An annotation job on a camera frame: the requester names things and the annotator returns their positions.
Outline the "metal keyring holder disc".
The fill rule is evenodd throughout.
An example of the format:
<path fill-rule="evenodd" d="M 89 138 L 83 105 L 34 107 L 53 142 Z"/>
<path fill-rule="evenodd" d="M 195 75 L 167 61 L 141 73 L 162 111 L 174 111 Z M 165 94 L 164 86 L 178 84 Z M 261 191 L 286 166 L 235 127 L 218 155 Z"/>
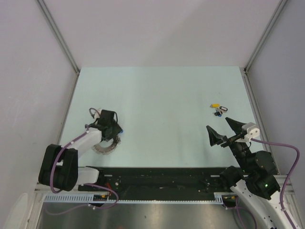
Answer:
<path fill-rule="evenodd" d="M 96 144 L 92 147 L 92 150 L 97 154 L 108 155 L 111 152 L 113 152 L 120 143 L 121 143 L 120 137 L 116 136 L 112 140 L 112 143 L 109 146 L 103 147 L 100 144 Z"/>

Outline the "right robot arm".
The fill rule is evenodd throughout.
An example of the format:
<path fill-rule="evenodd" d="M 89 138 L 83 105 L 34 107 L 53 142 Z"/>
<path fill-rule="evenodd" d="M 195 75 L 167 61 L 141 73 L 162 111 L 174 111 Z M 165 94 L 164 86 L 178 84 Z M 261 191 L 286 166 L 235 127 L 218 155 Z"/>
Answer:
<path fill-rule="evenodd" d="M 249 144 L 259 142 L 260 129 L 254 123 L 241 123 L 226 118 L 235 135 L 228 138 L 207 126 L 210 145 L 229 147 L 239 167 L 230 166 L 220 174 L 220 187 L 233 191 L 250 213 L 254 223 L 265 229 L 298 229 L 291 211 L 285 207 L 284 194 L 291 173 L 279 185 L 272 154 L 267 151 L 251 152 Z"/>

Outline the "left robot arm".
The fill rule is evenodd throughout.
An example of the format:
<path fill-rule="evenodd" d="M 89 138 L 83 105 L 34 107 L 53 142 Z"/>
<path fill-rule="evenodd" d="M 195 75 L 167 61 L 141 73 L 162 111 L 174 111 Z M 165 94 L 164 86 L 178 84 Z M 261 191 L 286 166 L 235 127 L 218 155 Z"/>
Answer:
<path fill-rule="evenodd" d="M 49 186 L 55 194 L 71 191 L 76 185 L 89 184 L 99 191 L 105 186 L 105 178 L 94 167 L 80 167 L 81 155 L 92 149 L 107 155 L 120 143 L 119 134 L 123 129 L 118 123 L 115 111 L 90 108 L 93 122 L 85 125 L 84 132 L 66 145 L 47 146 L 40 168 L 38 182 Z"/>

